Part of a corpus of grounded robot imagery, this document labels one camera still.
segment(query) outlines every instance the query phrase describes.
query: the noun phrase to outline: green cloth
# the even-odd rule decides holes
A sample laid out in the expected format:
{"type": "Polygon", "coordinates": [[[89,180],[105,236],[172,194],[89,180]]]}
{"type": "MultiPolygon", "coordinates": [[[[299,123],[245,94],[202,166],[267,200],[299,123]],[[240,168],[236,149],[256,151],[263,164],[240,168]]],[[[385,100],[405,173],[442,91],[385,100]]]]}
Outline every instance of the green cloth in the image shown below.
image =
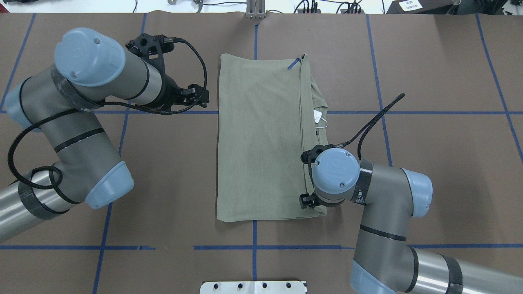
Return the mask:
{"type": "Polygon", "coordinates": [[[218,219],[297,219],[324,216],[325,207],[301,209],[314,191],[303,151],[326,145],[327,103],[311,75],[309,57],[247,60],[223,54],[220,70],[218,219]]]}

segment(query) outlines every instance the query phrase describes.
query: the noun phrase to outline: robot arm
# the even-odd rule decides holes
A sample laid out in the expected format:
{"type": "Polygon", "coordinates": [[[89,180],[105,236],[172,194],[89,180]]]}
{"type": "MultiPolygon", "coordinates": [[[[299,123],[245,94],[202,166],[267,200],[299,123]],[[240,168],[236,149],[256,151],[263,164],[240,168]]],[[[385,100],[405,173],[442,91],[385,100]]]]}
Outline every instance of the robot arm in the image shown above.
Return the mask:
{"type": "MultiPolygon", "coordinates": [[[[18,174],[19,181],[0,190],[0,242],[83,201],[100,208],[132,189],[125,162],[92,111],[114,104],[157,114],[181,112],[170,111],[174,104],[188,106],[185,110],[205,107],[209,102],[206,83],[183,89],[165,74],[163,53],[183,41],[141,34],[124,50],[94,30],[73,29],[57,45],[54,64],[7,95],[6,110],[23,128],[48,121],[34,131],[46,135],[60,161],[18,174]],[[149,59],[156,54],[157,58],[149,59]],[[105,102],[111,95],[135,105],[105,102]]],[[[9,150],[10,159],[15,148],[16,144],[9,150]]],[[[14,162],[8,160],[8,164],[16,176],[14,162]]]]}
{"type": "Polygon", "coordinates": [[[329,146],[306,154],[319,155],[311,173],[315,194],[300,197],[303,208],[345,199],[365,207],[350,278],[359,294],[512,294],[523,288],[521,277],[405,244],[410,218],[424,216],[432,201],[426,175],[358,161],[329,146]]]}

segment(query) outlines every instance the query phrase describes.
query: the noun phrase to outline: white bracket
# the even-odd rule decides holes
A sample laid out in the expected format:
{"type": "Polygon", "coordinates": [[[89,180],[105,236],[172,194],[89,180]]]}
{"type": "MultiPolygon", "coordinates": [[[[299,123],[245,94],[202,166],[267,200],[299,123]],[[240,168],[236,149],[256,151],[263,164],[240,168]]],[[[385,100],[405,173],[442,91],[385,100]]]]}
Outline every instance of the white bracket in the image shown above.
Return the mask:
{"type": "Polygon", "coordinates": [[[247,0],[247,18],[265,18],[265,0],[247,0]]]}

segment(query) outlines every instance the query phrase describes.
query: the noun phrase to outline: white tag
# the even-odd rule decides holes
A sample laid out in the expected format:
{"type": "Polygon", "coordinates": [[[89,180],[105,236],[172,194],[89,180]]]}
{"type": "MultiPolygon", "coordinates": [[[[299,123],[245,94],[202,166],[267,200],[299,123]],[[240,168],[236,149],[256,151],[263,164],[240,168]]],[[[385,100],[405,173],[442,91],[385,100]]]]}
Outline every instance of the white tag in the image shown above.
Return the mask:
{"type": "Polygon", "coordinates": [[[401,6],[401,9],[403,9],[403,11],[411,11],[423,8],[423,6],[419,3],[418,0],[407,0],[399,2],[399,5],[401,6]]]}
{"type": "Polygon", "coordinates": [[[322,113],[320,111],[317,111],[316,109],[314,109],[314,122],[315,123],[320,122],[321,117],[322,117],[322,113]]]}

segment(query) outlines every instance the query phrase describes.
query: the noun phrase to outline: black cable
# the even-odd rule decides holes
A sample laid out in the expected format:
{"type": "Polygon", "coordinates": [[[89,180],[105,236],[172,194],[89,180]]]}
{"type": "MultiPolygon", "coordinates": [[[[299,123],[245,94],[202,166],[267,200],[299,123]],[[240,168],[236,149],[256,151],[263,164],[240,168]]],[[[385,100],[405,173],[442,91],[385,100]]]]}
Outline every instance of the black cable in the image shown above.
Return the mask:
{"type": "Polygon", "coordinates": [[[305,12],[305,2],[307,2],[307,5],[309,5],[309,0],[301,0],[300,3],[298,3],[298,5],[296,6],[296,8],[294,9],[294,12],[293,13],[296,13],[298,11],[298,8],[300,7],[300,5],[303,3],[303,12],[305,12]]]}
{"type": "Polygon", "coordinates": [[[359,3],[360,2],[356,2],[356,0],[354,0],[354,2],[352,2],[350,8],[345,11],[345,13],[348,13],[348,14],[357,14],[358,13],[358,8],[359,10],[361,10],[361,6],[359,6],[359,3]]]}
{"type": "Polygon", "coordinates": [[[119,106],[129,107],[129,108],[132,108],[132,109],[135,109],[135,110],[148,112],[150,114],[156,114],[156,115],[175,115],[175,114],[180,114],[182,112],[188,111],[189,109],[194,107],[198,102],[200,102],[201,96],[203,95],[203,93],[207,89],[207,68],[205,67],[205,63],[203,62],[203,59],[201,58],[201,56],[198,53],[198,51],[196,51],[196,49],[188,41],[186,41],[184,39],[181,39],[181,38],[173,38],[173,40],[174,40],[175,43],[184,43],[185,45],[189,46],[189,48],[194,52],[196,57],[198,57],[198,59],[200,60],[201,66],[203,68],[203,89],[202,89],[200,95],[198,96],[198,98],[191,105],[189,105],[186,108],[181,109],[181,110],[158,111],[158,110],[151,110],[149,108],[146,108],[146,107],[143,107],[143,106],[139,106],[139,105],[132,105],[132,104],[127,104],[127,103],[123,103],[123,102],[116,102],[116,101],[114,101],[114,102],[102,101],[102,102],[100,102],[100,104],[102,106],[105,106],[105,105],[119,105],[119,106]]]}
{"type": "Polygon", "coordinates": [[[58,168],[54,167],[54,166],[43,166],[43,167],[40,168],[41,171],[53,171],[53,172],[56,172],[58,174],[58,178],[57,178],[56,182],[52,183],[51,185],[46,185],[46,186],[45,185],[39,185],[39,184],[31,182],[31,180],[28,180],[24,176],[22,176],[18,172],[16,167],[15,167],[15,161],[14,161],[15,150],[16,150],[16,147],[18,147],[18,145],[22,141],[22,139],[25,137],[25,135],[27,135],[30,131],[40,127],[41,125],[43,125],[45,123],[50,122],[51,120],[54,120],[54,119],[57,119],[57,118],[60,118],[60,117],[66,116],[66,115],[70,115],[70,114],[73,114],[75,112],[78,112],[78,109],[69,109],[69,110],[60,112],[58,114],[52,115],[52,116],[50,116],[48,118],[42,119],[39,122],[37,122],[37,123],[33,124],[32,126],[30,126],[29,128],[23,130],[15,138],[15,140],[11,144],[11,147],[9,148],[9,151],[7,152],[7,166],[9,167],[9,170],[11,171],[11,173],[15,176],[15,178],[17,180],[19,180],[20,182],[26,184],[27,186],[29,186],[31,188],[36,188],[36,189],[41,189],[41,190],[55,189],[56,187],[58,187],[58,185],[62,182],[63,175],[62,175],[62,171],[59,170],[58,168]]]}
{"type": "Polygon", "coordinates": [[[221,5],[221,4],[247,4],[247,2],[220,2],[220,3],[211,3],[211,4],[203,3],[203,4],[206,6],[212,6],[212,5],[221,5]]]}
{"type": "MultiPolygon", "coordinates": [[[[200,99],[201,99],[202,95],[207,90],[207,68],[205,66],[205,63],[203,62],[203,59],[200,56],[200,54],[198,53],[198,51],[196,51],[196,49],[187,40],[182,39],[182,38],[173,38],[173,41],[174,41],[174,43],[184,43],[185,45],[187,45],[194,52],[196,57],[198,57],[198,59],[200,60],[201,66],[203,68],[203,89],[202,89],[200,95],[198,96],[198,98],[191,105],[189,105],[188,107],[186,107],[184,109],[176,110],[176,111],[157,111],[157,110],[151,110],[151,109],[148,109],[148,108],[145,108],[145,107],[142,107],[142,106],[127,104],[127,103],[122,103],[122,102],[101,101],[99,103],[99,105],[101,105],[101,106],[105,106],[105,105],[119,105],[119,106],[129,107],[129,108],[136,109],[136,110],[143,111],[143,112],[148,112],[148,113],[151,113],[151,114],[175,115],[175,114],[180,114],[182,112],[188,111],[189,109],[194,107],[198,102],[200,102],[200,99]]],[[[15,178],[17,180],[19,180],[20,182],[28,185],[31,188],[36,188],[36,189],[41,189],[41,190],[55,189],[56,187],[58,187],[58,185],[60,185],[60,183],[62,182],[62,179],[63,179],[63,174],[62,174],[61,170],[59,170],[58,168],[56,168],[54,166],[43,166],[43,167],[40,168],[41,171],[52,171],[52,172],[57,173],[58,177],[57,177],[57,179],[56,179],[56,181],[54,183],[51,183],[51,185],[39,185],[39,184],[31,182],[31,180],[28,180],[24,176],[22,176],[20,174],[20,172],[18,172],[18,170],[15,167],[15,161],[14,161],[15,151],[16,151],[16,148],[18,147],[18,145],[20,144],[20,142],[22,141],[22,139],[30,131],[32,131],[32,130],[40,127],[41,125],[43,125],[45,123],[48,123],[48,122],[50,122],[52,120],[55,120],[57,118],[60,118],[60,117],[63,117],[63,116],[69,115],[69,114],[73,114],[75,112],[78,112],[78,110],[77,109],[69,109],[69,110],[60,112],[58,114],[51,115],[50,117],[42,119],[42,120],[34,123],[33,125],[31,125],[29,128],[23,130],[15,138],[15,140],[11,144],[11,147],[9,148],[9,152],[7,153],[7,166],[9,167],[9,170],[11,171],[11,173],[15,176],[15,178]]]]}
{"type": "Polygon", "coordinates": [[[344,5],[344,4],[347,4],[347,10],[349,10],[349,8],[350,8],[350,3],[348,3],[347,1],[345,1],[345,2],[342,2],[342,3],[338,6],[338,9],[336,10],[336,13],[339,12],[339,9],[340,9],[340,8],[342,7],[342,5],[344,5]]]}
{"type": "Polygon", "coordinates": [[[404,93],[401,93],[394,99],[389,105],[387,105],[385,108],[383,108],[372,120],[371,123],[368,124],[367,128],[365,129],[365,132],[361,135],[361,138],[358,142],[358,158],[361,160],[361,146],[363,145],[363,140],[365,139],[365,136],[370,132],[372,127],[376,125],[376,123],[385,115],[387,111],[389,111],[396,102],[400,101],[403,97],[405,97],[404,93]]]}
{"type": "Polygon", "coordinates": [[[354,135],[354,137],[352,137],[352,139],[348,140],[347,142],[343,142],[343,143],[340,143],[337,145],[337,147],[339,148],[343,148],[349,144],[351,144],[358,136],[360,136],[361,133],[363,133],[364,131],[366,130],[369,130],[372,129],[372,127],[374,127],[374,125],[380,120],[380,118],[385,115],[385,113],[387,111],[389,111],[389,109],[391,109],[392,106],[394,106],[394,104],[396,104],[396,102],[398,102],[399,100],[401,100],[403,97],[405,97],[405,94],[401,93],[398,95],[398,97],[396,97],[396,99],[394,99],[393,102],[391,102],[389,105],[387,105],[385,108],[383,108],[379,113],[377,113],[369,122],[367,122],[367,124],[361,128],[361,130],[358,131],[358,133],[356,133],[356,135],[354,135]]]}

